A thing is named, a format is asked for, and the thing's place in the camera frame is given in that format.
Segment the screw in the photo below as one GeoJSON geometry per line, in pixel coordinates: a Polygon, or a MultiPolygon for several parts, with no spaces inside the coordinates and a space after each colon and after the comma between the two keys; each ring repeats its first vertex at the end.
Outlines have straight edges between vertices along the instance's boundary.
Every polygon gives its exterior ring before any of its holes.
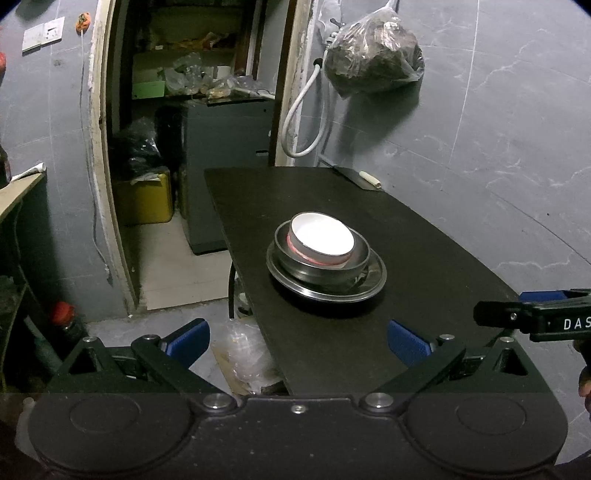
{"type": "Polygon", "coordinates": [[[374,392],[365,397],[365,403],[372,408],[388,408],[394,403],[394,399],[387,393],[374,392]]]}
{"type": "Polygon", "coordinates": [[[203,405],[212,410],[224,410],[232,405],[233,400],[225,393],[210,393],[203,399],[203,405]]]}
{"type": "Polygon", "coordinates": [[[300,413],[306,413],[306,410],[308,410],[308,407],[306,407],[305,405],[292,405],[291,406],[291,411],[293,413],[295,413],[296,415],[299,415],[300,413]]]}

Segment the green box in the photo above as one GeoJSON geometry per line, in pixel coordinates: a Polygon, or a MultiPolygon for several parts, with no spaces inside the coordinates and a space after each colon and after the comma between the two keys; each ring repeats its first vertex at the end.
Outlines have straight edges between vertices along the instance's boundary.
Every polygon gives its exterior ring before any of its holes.
{"type": "Polygon", "coordinates": [[[157,98],[164,96],[164,86],[166,82],[142,82],[134,83],[131,98],[137,100],[140,98],[157,98]]]}

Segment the black table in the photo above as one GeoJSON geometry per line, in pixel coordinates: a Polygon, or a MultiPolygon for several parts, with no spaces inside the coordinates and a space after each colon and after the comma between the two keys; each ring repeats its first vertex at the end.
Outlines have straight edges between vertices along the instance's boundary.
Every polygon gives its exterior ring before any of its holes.
{"type": "Polygon", "coordinates": [[[479,327],[479,300],[514,300],[493,272],[385,192],[360,189],[330,168],[221,168],[206,181],[230,254],[271,355],[290,393],[364,394],[406,368],[390,352],[387,326],[400,319],[427,338],[452,333],[483,346],[499,329],[479,327]],[[301,299],[265,264],[277,226],[318,211],[361,233],[382,257],[388,281],[353,306],[301,299]]]}

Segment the blue gripper pad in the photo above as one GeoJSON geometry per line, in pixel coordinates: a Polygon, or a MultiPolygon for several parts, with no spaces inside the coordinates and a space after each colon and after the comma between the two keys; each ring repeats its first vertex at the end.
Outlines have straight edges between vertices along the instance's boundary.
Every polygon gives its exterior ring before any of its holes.
{"type": "Polygon", "coordinates": [[[185,368],[189,368],[206,352],[209,339],[209,325],[207,322],[200,322],[175,339],[169,340],[166,354],[185,368]]]}
{"type": "Polygon", "coordinates": [[[388,325],[388,346],[407,367],[431,355],[431,346],[425,340],[394,320],[390,320],[388,325]]]}
{"type": "Polygon", "coordinates": [[[519,301],[553,301],[553,300],[566,300],[568,297],[562,290],[552,291],[525,291],[519,295],[519,301]]]}

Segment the door frame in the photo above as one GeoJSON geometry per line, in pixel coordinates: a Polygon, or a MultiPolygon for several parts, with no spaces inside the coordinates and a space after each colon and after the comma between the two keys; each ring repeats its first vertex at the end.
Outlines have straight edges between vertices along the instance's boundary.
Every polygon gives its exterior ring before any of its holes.
{"type": "Polygon", "coordinates": [[[116,0],[99,0],[92,31],[92,46],[89,56],[90,69],[88,75],[90,93],[90,157],[96,203],[103,226],[107,251],[111,260],[112,274],[121,288],[128,314],[133,314],[139,306],[139,297],[133,288],[121,242],[119,224],[117,223],[115,204],[113,202],[113,190],[111,188],[106,132],[107,60],[109,58],[109,45],[115,5],[116,0]]]}
{"type": "MultiPolygon", "coordinates": [[[[103,233],[110,258],[112,274],[121,288],[128,314],[138,311],[139,296],[137,295],[129,271],[121,233],[117,223],[117,214],[113,201],[111,172],[108,162],[107,145],[107,66],[111,44],[114,12],[118,0],[99,0],[92,32],[92,46],[89,57],[89,129],[90,157],[93,170],[93,182],[96,201],[103,226],[103,233]]],[[[311,35],[313,34],[314,13],[319,0],[289,0],[285,22],[283,48],[279,65],[279,76],[276,90],[275,115],[271,131],[271,165],[293,165],[282,151],[277,141],[281,121],[285,118],[289,105],[298,95],[306,82],[310,58],[311,35]]],[[[295,128],[299,124],[298,114],[295,128]]]]}

